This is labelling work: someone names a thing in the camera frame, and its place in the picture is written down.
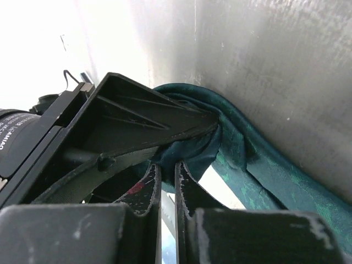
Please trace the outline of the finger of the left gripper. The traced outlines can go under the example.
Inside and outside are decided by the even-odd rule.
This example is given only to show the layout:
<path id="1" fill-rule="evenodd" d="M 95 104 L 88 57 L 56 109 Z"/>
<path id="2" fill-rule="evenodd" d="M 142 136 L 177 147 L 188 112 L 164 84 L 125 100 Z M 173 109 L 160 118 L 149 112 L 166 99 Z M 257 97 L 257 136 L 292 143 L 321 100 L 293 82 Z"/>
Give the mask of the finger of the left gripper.
<path id="1" fill-rule="evenodd" d="M 218 125 L 216 114 L 172 100 L 115 73 L 107 74 L 87 101 L 30 190 L 29 199 L 21 204 L 31 203 L 69 172 L 100 156 L 158 146 L 155 156 L 176 141 L 210 134 Z"/>

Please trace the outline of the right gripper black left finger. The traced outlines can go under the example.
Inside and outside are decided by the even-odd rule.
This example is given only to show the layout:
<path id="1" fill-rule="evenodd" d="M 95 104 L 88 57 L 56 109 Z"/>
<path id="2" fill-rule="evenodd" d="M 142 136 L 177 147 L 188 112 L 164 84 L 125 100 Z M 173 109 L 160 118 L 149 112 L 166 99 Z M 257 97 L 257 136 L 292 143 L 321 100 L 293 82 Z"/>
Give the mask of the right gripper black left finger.
<path id="1" fill-rule="evenodd" d="M 114 203 L 1 210 L 1 263 L 161 263 L 161 172 Z"/>

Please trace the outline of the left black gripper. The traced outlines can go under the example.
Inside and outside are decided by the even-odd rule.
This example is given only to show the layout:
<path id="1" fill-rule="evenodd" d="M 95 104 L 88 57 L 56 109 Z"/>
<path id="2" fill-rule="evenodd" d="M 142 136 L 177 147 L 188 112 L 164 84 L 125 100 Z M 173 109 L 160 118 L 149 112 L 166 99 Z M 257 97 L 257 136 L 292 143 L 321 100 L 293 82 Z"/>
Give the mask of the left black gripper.
<path id="1" fill-rule="evenodd" d="M 41 98 L 46 109 L 41 115 L 17 110 L 1 111 L 1 206 L 20 204 L 48 166 L 69 130 L 84 111 L 93 84 L 81 83 L 64 91 L 52 103 Z M 102 183 L 150 159 L 158 146 L 100 156 L 86 162 L 51 185 L 32 204 L 77 204 Z"/>

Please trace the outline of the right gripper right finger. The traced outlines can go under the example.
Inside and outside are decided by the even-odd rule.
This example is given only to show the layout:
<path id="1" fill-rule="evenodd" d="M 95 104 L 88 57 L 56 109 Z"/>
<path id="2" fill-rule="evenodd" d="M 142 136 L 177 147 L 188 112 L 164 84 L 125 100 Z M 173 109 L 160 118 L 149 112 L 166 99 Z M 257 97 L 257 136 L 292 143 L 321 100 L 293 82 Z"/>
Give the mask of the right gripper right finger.
<path id="1" fill-rule="evenodd" d="M 231 210 L 205 191 L 184 162 L 175 166 L 178 263 L 343 263 L 316 214 Z"/>

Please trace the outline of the dark teal necktie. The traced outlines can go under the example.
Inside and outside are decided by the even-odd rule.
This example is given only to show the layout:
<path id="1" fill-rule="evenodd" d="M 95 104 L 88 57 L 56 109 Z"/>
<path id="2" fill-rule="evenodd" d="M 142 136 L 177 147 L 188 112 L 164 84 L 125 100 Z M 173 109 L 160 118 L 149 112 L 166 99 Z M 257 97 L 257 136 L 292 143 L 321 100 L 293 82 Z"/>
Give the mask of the dark teal necktie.
<path id="1" fill-rule="evenodd" d="M 165 84 L 156 91 L 219 117 L 213 133 L 174 142 L 152 159 L 163 170 L 164 191 L 175 191 L 174 169 L 180 160 L 195 180 L 213 167 L 245 208 L 317 213 L 333 229 L 340 247 L 351 252 L 351 206 L 286 159 L 233 104 L 191 84 Z"/>

